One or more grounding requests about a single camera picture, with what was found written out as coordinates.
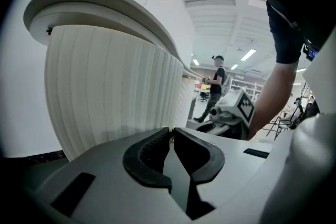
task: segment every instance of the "black t-shirt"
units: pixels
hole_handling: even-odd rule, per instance
[[[297,22],[290,27],[267,1],[269,26],[277,52],[276,62],[294,63],[299,60],[302,45],[308,40],[320,50],[336,24],[334,0],[277,0]]]
[[[225,71],[223,67],[219,67],[214,75],[213,80],[217,80],[217,77],[220,76],[222,78],[221,85],[224,84],[224,77],[225,77]],[[211,84],[210,86],[210,93],[222,93],[222,87],[221,85]]]

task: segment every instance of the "black pants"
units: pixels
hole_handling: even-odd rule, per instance
[[[215,104],[219,101],[221,96],[222,96],[221,93],[210,93],[210,98],[208,104],[206,105],[206,109],[203,112],[202,116],[200,117],[202,121],[204,121],[206,116],[209,115],[211,108],[215,106]]]

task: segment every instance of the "fluorescent light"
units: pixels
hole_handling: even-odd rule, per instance
[[[306,70],[306,68],[301,68],[301,69],[296,70],[296,73],[302,72],[302,71],[305,71],[305,70]]]
[[[246,61],[252,54],[254,54],[256,50],[250,50],[244,57],[242,57],[241,61]]]

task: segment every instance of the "floor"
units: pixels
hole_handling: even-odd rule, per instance
[[[206,108],[206,101],[200,101],[197,100],[196,104],[195,104],[195,109],[194,109],[194,114],[193,114],[193,118],[198,118],[200,117],[205,108]],[[268,124],[265,126],[266,129],[270,129],[271,128],[271,124]],[[252,141],[256,141],[256,142],[262,142],[262,143],[274,143],[274,137],[276,132],[270,132],[268,136],[266,136],[268,133],[268,131],[266,130],[260,130],[255,137],[252,138]]]

